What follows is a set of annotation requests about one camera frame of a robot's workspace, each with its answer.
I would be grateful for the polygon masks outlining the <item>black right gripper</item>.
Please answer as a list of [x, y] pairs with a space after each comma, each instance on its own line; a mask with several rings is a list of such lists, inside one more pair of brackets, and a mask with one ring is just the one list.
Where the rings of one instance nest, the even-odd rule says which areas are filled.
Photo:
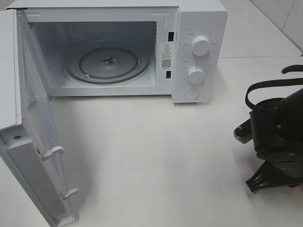
[[245, 183], [251, 192], [303, 178], [303, 101], [268, 99], [250, 105], [254, 149], [264, 163]]

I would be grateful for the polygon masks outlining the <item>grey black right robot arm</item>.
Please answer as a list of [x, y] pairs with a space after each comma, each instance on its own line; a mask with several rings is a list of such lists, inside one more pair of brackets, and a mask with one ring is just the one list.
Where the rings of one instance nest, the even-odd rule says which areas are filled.
[[303, 91], [257, 103], [250, 112], [254, 149], [264, 163], [246, 181], [262, 189], [303, 183]]

